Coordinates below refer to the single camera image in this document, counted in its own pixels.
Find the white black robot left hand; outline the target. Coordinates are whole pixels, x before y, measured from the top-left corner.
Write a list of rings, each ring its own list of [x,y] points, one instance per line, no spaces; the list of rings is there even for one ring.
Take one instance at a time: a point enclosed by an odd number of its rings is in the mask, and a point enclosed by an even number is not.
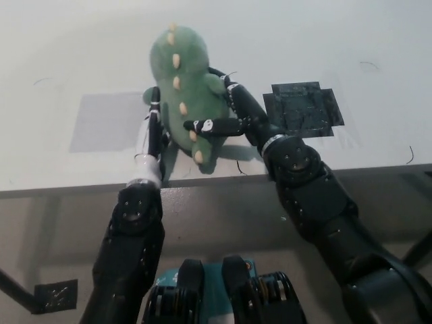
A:
[[[162,152],[165,145],[161,119],[161,92],[159,87],[151,88],[149,111],[141,123],[134,155],[135,171],[127,187],[139,184],[153,184],[161,188],[165,175]]]

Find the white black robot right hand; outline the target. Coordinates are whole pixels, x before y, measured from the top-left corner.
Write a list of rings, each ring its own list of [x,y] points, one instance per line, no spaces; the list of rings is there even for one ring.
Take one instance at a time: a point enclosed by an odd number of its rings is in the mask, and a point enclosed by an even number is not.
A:
[[[187,120],[184,122],[186,130],[207,138],[245,135],[252,146],[263,150],[273,141],[287,136],[286,131],[269,121],[264,109],[243,85],[213,67],[209,72],[223,81],[223,98],[234,116]]]

